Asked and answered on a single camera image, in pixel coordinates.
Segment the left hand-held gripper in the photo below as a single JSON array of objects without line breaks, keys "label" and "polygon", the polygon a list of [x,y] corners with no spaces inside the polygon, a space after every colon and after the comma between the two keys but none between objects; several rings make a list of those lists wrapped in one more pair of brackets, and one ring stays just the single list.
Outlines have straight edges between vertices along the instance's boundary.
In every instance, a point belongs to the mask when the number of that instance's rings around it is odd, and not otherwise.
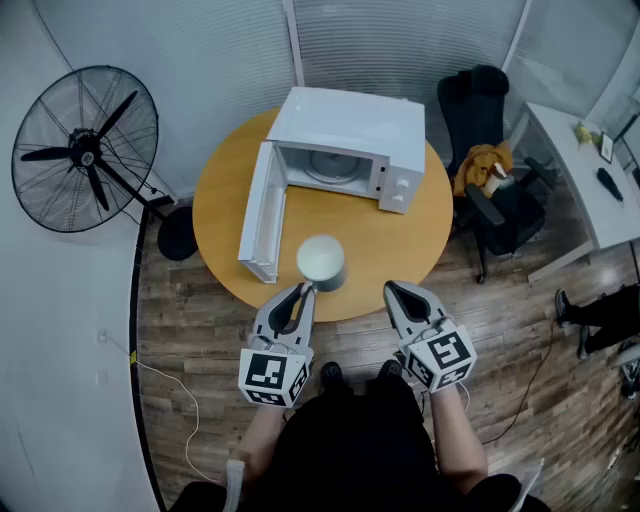
[{"label": "left hand-held gripper", "polygon": [[[292,318],[299,302],[298,313]],[[302,283],[279,292],[259,308],[247,348],[241,350],[238,387],[256,405],[292,408],[310,377],[310,343],[316,305]],[[292,334],[293,345],[271,341]]]}]

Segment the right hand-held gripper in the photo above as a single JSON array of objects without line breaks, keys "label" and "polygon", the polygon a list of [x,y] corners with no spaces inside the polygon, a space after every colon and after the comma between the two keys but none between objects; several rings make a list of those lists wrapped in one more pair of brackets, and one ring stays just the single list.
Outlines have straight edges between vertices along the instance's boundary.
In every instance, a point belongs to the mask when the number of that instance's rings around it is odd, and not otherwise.
[{"label": "right hand-held gripper", "polygon": [[[434,293],[422,286],[387,281],[383,290],[392,327],[401,338],[414,335],[446,315]],[[403,366],[429,393],[466,379],[476,363],[476,351],[465,326],[425,329],[402,340]]]}]

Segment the white cup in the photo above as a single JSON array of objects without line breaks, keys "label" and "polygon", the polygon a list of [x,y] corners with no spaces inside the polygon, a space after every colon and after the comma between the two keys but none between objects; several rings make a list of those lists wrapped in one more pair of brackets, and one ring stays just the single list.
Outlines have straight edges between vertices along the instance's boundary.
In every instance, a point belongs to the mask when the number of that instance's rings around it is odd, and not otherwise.
[{"label": "white cup", "polygon": [[296,264],[305,285],[316,292],[337,291],[347,279],[343,246],[330,235],[314,235],[306,239],[298,248]]}]

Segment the white microwave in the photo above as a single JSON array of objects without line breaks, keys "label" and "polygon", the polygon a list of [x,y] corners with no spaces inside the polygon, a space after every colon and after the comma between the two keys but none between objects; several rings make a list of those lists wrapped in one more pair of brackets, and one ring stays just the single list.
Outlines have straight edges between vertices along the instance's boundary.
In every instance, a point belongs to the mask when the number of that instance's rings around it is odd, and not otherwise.
[{"label": "white microwave", "polygon": [[286,190],[325,190],[404,214],[425,174],[423,105],[334,89],[294,87],[259,146],[238,260],[276,282]]}]

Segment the person's right forearm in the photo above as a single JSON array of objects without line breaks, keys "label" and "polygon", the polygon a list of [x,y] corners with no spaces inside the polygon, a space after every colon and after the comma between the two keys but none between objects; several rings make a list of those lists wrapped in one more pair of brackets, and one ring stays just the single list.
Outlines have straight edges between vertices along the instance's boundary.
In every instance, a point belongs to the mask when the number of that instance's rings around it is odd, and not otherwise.
[{"label": "person's right forearm", "polygon": [[454,386],[432,393],[430,403],[440,473],[461,493],[468,494],[488,477],[486,452]]}]

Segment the person's left forearm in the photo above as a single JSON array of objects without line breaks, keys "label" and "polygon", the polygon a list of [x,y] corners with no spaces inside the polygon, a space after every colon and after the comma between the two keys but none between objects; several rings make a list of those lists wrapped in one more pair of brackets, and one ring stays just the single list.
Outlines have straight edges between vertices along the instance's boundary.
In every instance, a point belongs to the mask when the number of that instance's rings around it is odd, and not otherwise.
[{"label": "person's left forearm", "polygon": [[232,459],[244,463],[244,482],[253,483],[271,465],[275,447],[284,428],[283,410],[260,406],[235,448]]}]

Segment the person's right black shoe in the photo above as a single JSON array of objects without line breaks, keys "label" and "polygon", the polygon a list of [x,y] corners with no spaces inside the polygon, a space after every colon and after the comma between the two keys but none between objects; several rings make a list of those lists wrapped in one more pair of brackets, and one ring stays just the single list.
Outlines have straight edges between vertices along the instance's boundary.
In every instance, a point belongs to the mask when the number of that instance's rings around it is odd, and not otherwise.
[{"label": "person's right black shoe", "polygon": [[380,386],[387,386],[387,387],[404,385],[405,381],[402,374],[403,374],[403,367],[399,364],[398,361],[390,359],[383,364],[375,381]]}]

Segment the person's black shoe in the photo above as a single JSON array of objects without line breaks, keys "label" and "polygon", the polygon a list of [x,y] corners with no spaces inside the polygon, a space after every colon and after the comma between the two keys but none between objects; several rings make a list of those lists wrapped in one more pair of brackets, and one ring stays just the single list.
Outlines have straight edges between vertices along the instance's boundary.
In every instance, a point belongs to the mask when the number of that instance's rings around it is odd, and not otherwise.
[{"label": "person's black shoe", "polygon": [[342,369],[337,362],[327,362],[322,366],[320,386],[323,394],[338,392],[345,386]]},{"label": "person's black shoe", "polygon": [[390,359],[383,364],[375,381],[380,386],[387,386],[387,387],[404,385],[405,381],[402,374],[403,374],[403,367],[399,364],[398,361]]}]

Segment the person's left black shoe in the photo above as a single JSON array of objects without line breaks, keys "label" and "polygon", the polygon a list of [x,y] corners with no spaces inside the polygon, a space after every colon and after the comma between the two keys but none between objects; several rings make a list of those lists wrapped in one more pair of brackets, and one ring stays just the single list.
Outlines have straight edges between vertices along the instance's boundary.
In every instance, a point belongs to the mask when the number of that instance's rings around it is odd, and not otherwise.
[{"label": "person's left black shoe", "polygon": [[322,366],[320,386],[323,394],[338,392],[345,386],[342,369],[337,362],[327,362]]}]

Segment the person's black clothing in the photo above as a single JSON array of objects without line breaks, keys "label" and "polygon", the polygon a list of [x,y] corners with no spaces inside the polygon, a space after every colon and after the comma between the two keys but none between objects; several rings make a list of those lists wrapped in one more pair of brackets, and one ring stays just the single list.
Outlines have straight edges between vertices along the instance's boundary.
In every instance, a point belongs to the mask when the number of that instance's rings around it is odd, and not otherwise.
[{"label": "person's black clothing", "polygon": [[363,396],[345,383],[284,421],[269,468],[243,482],[238,511],[509,512],[520,502],[520,512],[551,512],[510,474],[488,470],[461,493],[440,473],[434,427],[425,429],[412,389],[375,379]]}]

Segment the takeaway drink container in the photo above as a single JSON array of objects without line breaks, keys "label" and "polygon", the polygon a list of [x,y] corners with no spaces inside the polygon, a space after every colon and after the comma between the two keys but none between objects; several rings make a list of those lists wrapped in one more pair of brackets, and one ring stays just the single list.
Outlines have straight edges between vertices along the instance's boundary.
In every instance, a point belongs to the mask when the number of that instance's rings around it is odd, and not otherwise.
[{"label": "takeaway drink container", "polygon": [[482,191],[487,198],[491,198],[497,190],[507,188],[513,185],[514,182],[514,176],[507,172],[500,163],[496,162],[491,167]]}]

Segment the black office chair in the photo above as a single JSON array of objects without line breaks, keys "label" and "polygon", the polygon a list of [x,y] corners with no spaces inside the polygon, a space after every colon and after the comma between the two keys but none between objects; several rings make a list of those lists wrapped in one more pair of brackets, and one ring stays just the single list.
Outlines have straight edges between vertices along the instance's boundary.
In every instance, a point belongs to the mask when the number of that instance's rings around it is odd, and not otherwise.
[{"label": "black office chair", "polygon": [[[441,79],[437,98],[449,133],[452,160],[447,167],[451,188],[458,167],[475,145],[497,146],[504,137],[504,104],[509,92],[506,74],[491,65],[478,65]],[[546,213],[538,194],[530,187],[539,184],[547,196],[556,185],[557,173],[537,160],[524,159],[526,169],[515,176],[513,185],[487,198],[482,187],[470,184],[465,197],[454,197],[454,233],[471,230],[479,253],[478,283],[486,280],[486,255],[513,254],[543,227]]]}]

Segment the white desk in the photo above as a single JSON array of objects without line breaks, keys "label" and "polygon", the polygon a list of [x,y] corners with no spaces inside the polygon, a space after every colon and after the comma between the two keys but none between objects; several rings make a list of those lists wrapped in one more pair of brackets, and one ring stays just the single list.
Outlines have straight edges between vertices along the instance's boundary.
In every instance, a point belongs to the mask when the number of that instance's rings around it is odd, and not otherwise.
[{"label": "white desk", "polygon": [[[578,145],[573,128],[579,118],[536,103],[524,104],[511,132],[515,148],[529,125],[535,126],[558,164],[586,228],[586,240],[563,256],[527,276],[530,283],[589,255],[620,244],[640,240],[640,190],[616,158],[607,163],[596,146]],[[602,167],[613,177],[624,197],[619,203],[599,183],[596,172]]]}]

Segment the black folded umbrella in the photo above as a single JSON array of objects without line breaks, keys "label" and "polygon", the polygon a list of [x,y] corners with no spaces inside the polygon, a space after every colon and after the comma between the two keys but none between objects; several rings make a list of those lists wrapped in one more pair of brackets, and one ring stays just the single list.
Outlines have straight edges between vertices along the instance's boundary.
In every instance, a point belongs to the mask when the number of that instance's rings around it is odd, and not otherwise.
[{"label": "black folded umbrella", "polygon": [[611,196],[618,201],[619,203],[624,202],[624,197],[620,192],[618,186],[616,185],[613,177],[609,174],[609,172],[600,167],[596,172],[596,177],[599,183],[611,194]]}]

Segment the black standing fan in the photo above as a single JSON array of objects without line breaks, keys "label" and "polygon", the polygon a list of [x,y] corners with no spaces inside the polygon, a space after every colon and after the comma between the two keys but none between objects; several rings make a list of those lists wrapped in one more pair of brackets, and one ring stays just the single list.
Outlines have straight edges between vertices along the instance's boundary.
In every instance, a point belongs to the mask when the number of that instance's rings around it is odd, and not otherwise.
[{"label": "black standing fan", "polygon": [[139,203],[159,220],[157,245],[171,261],[197,250],[190,207],[162,213],[143,195],[158,147],[158,113],[147,87],[113,66],[84,67],[48,87],[29,108],[13,146],[19,205],[57,233],[94,229]]}]

